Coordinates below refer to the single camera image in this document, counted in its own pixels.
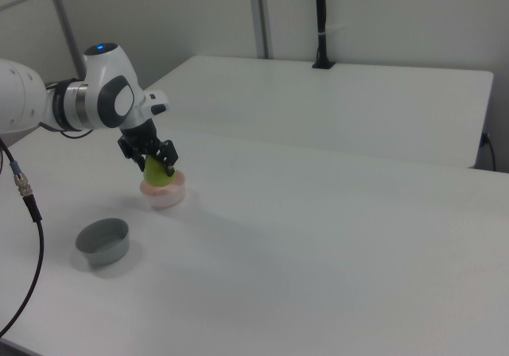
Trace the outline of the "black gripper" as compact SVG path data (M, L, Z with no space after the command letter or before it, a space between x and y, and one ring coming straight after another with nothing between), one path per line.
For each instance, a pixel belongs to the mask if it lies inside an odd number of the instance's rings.
M154 160L162 167L166 175L175 173L174 165L178 160L177 150L172 141L160 141L152 119L139 126L120 130L119 148L126 159L131 159L140 169L145 170L143 154L152 154Z

